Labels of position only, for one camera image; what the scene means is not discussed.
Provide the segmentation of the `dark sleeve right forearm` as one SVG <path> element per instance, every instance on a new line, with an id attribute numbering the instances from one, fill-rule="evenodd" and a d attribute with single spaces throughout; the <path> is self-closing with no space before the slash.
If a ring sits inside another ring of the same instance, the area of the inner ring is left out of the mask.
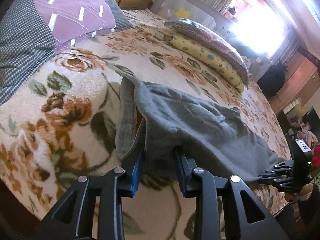
<path id="1" fill-rule="evenodd" d="M 300 220 L 296 222 L 293 206 L 289 205 L 276 216 L 289 239 L 319 239 L 319 188 L 313 184 L 311 196 L 306 201 L 295 201 Z"/>

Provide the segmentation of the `person's right hand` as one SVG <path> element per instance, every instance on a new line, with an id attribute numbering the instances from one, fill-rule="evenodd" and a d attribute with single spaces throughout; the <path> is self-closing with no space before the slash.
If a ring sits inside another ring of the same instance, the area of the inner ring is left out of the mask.
<path id="1" fill-rule="evenodd" d="M 306 201 L 309 199 L 313 191 L 313 184 L 309 183 L 302 187 L 299 193 L 285 193 L 285 200 L 287 202 L 295 202 L 297 200 Z"/>

